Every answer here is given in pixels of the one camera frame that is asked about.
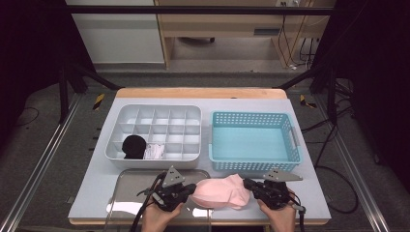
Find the person's left hand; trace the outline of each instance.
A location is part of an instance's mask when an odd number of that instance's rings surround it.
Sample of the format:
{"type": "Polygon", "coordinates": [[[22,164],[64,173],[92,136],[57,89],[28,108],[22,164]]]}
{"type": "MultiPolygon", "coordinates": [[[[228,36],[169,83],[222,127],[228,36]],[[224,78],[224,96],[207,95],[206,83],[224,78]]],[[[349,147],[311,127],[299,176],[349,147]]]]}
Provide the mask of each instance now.
{"type": "Polygon", "coordinates": [[[157,204],[150,204],[142,215],[142,232],[162,232],[173,218],[181,214],[183,205],[184,203],[180,203],[174,211],[166,212],[157,204]]]}

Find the white wall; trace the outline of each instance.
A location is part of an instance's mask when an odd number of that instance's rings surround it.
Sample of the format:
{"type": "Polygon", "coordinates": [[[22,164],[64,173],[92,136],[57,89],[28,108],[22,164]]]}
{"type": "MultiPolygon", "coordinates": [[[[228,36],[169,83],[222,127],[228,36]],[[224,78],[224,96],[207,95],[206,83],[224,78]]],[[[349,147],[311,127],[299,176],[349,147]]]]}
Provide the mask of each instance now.
{"type": "MultiPolygon", "coordinates": [[[[66,0],[68,5],[153,6],[153,0],[66,0]]],[[[154,14],[73,14],[95,64],[164,63],[154,14]]]]}

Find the basket handle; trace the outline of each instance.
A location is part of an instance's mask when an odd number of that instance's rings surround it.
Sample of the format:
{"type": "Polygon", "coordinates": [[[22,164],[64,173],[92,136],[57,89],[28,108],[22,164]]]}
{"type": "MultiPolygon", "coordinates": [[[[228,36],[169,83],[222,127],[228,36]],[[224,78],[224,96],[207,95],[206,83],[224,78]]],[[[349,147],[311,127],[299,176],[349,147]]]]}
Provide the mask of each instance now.
{"type": "Polygon", "coordinates": [[[301,146],[301,143],[300,143],[300,141],[299,141],[299,137],[297,136],[295,127],[291,127],[291,128],[290,128],[290,131],[291,131],[291,133],[292,133],[292,138],[293,138],[293,141],[295,142],[295,145],[296,145],[297,147],[301,146]]]}

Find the white organizer box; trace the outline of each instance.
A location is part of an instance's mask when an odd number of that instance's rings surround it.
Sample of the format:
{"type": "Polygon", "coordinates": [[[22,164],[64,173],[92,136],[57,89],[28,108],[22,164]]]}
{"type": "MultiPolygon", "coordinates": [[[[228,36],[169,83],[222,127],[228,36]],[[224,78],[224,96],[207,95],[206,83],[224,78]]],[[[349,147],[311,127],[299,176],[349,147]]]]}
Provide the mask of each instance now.
{"type": "Polygon", "coordinates": [[[197,166],[201,148],[201,109],[194,105],[128,104],[121,108],[105,156],[120,168],[179,169],[197,166]],[[124,159],[124,140],[136,134],[164,145],[162,159],[124,159]]]}

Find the person's right hand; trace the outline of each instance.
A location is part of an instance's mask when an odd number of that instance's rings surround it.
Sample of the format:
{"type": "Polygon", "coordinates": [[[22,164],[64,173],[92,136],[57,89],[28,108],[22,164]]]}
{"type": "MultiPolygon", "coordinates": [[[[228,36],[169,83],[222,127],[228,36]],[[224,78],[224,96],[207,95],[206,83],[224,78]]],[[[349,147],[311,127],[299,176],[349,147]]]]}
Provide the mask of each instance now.
{"type": "Polygon", "coordinates": [[[293,232],[295,231],[296,210],[292,208],[292,201],[279,210],[271,210],[260,199],[257,200],[260,210],[268,217],[269,222],[275,232],[293,232]]]}

